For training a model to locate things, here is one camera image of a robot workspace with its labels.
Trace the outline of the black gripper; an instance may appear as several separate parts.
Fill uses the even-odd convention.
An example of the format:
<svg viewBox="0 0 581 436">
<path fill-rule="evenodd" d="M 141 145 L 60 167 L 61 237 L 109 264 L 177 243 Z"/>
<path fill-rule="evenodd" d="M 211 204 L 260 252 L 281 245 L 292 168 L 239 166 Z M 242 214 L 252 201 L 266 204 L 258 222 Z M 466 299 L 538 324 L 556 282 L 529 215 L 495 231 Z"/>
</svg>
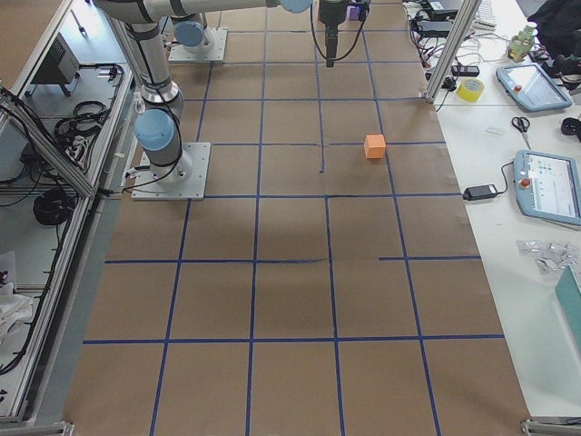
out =
<svg viewBox="0 0 581 436">
<path fill-rule="evenodd" d="M 342 24 L 346 20 L 350 0 L 320 0 L 319 21 L 323 24 Z M 325 25 L 326 66 L 333 67 L 337 58 L 339 30 L 336 25 Z"/>
</svg>

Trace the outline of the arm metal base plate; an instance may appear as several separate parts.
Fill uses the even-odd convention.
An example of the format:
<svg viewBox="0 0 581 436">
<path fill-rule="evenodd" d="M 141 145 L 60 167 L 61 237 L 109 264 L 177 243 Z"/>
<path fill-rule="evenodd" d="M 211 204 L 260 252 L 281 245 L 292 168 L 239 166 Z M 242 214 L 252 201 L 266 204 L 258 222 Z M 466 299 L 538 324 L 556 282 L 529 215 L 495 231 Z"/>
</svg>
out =
<svg viewBox="0 0 581 436">
<path fill-rule="evenodd" d="M 197 45 L 185 45 L 183 38 L 175 37 L 168 60 L 172 64 L 222 62 L 225 56 L 227 34 L 227 28 L 208 27 Z"/>
<path fill-rule="evenodd" d="M 153 166 L 136 176 L 132 189 L 135 201 L 202 200 L 205 195 L 212 145 L 183 143 L 182 157 L 175 167 Z"/>
</svg>

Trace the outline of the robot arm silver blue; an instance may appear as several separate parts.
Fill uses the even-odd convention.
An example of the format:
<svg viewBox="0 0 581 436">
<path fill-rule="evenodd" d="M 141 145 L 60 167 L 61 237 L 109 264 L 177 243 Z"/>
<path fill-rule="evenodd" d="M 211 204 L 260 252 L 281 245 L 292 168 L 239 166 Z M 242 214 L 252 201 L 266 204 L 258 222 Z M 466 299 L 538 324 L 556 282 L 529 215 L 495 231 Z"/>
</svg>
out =
<svg viewBox="0 0 581 436">
<path fill-rule="evenodd" d="M 183 45 L 197 46 L 206 35 L 205 15 L 209 12 L 252 9 L 258 7 L 282 7 L 285 11 L 299 14 L 311 11 L 311 1 L 96 1 L 98 8 L 112 20 L 123 24 L 128 38 L 127 49 L 135 59 L 134 72 L 142 80 L 141 95 L 146 104 L 170 106 L 174 100 L 182 100 L 179 86 L 172 80 L 169 64 L 164 54 L 159 21 L 170 17 L 173 25 L 189 25 L 188 41 Z"/>
<path fill-rule="evenodd" d="M 188 13 L 181 1 L 171 1 L 174 36 L 180 45 L 189 50 L 208 49 L 212 34 L 205 13 Z"/>
</svg>

